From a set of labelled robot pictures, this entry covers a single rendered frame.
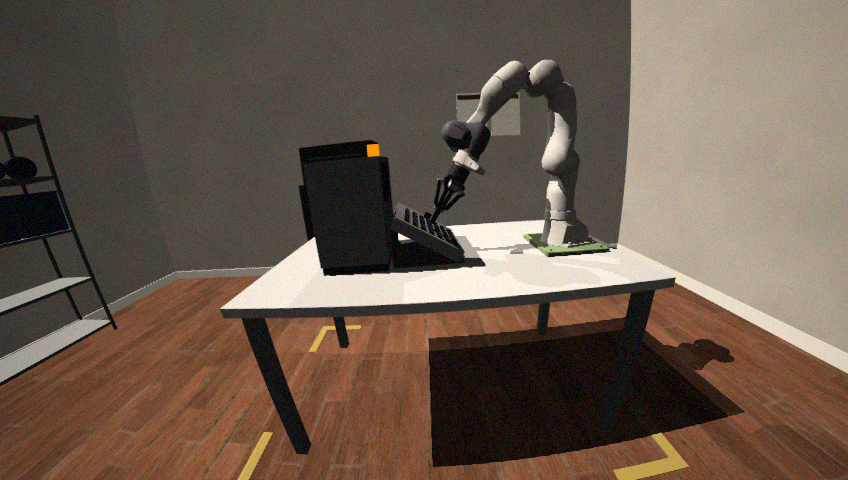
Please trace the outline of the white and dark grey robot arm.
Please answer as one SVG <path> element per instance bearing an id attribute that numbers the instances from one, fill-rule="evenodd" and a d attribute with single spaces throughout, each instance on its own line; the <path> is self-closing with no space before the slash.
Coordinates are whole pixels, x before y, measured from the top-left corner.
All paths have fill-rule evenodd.
<path id="1" fill-rule="evenodd" d="M 573 209 L 580 162 L 574 150 L 576 96 L 574 88 L 563 82 L 561 69 L 553 60 L 542 60 L 530 69 L 521 62 L 511 61 L 483 87 L 478 109 L 467 121 L 470 123 L 449 121 L 441 133 L 446 143 L 452 146 L 449 148 L 456 152 L 453 158 L 455 164 L 484 175 L 484 169 L 475 162 L 478 162 L 490 139 L 490 131 L 485 124 L 518 91 L 530 97 L 544 95 L 548 101 L 548 131 L 542 166 L 552 175 L 547 188 L 547 209 L 540 241 L 569 248 L 594 244 L 594 241 L 589 238 L 588 228 L 577 219 Z"/>

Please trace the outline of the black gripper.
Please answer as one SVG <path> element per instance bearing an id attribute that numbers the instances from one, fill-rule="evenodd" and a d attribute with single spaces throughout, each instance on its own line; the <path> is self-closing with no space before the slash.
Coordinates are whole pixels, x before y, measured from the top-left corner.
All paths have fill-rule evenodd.
<path id="1" fill-rule="evenodd" d="M 451 196 L 453 195 L 453 193 L 456 193 L 456 191 L 448 188 L 451 177 L 461 181 L 462 185 L 463 185 L 465 183 L 469 173 L 470 173 L 470 171 L 468 171 L 467 169 L 453 163 L 448 174 L 443 179 L 437 179 L 437 188 L 438 189 L 436 188 L 436 193 L 435 193 L 436 199 L 434 198 L 435 212 L 434 212 L 434 214 L 433 214 L 433 216 L 430 220 L 430 223 L 434 224 L 440 213 L 443 213 L 444 210 L 449 210 L 461 197 L 465 196 L 465 193 L 462 190 L 460 190 L 460 192 L 458 192 L 458 195 L 448 203 L 448 201 L 451 198 Z M 438 202 L 440 188 L 441 188 L 441 185 L 442 185 L 443 182 L 444 182 L 444 188 L 445 189 L 444 189 L 444 191 L 441 195 L 441 198 Z M 448 191 L 449 191 L 449 193 L 448 193 Z M 448 195 L 446 196 L 447 193 L 448 193 Z"/>

